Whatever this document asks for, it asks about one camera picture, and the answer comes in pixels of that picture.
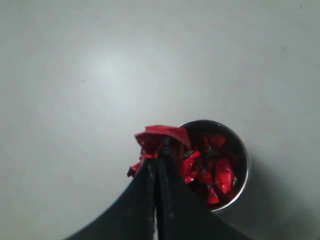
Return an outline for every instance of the black object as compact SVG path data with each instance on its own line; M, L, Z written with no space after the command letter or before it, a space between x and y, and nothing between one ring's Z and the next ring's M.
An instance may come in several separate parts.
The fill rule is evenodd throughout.
M250 240L219 218L180 177L170 149L146 158L119 199L66 240L152 240L155 210L159 240Z

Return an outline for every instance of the gray surface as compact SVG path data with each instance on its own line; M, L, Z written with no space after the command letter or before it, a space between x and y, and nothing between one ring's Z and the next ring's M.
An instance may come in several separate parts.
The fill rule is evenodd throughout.
M57 240L128 184L145 125L213 119L253 158L221 217L320 234L320 2L0 1L0 240Z

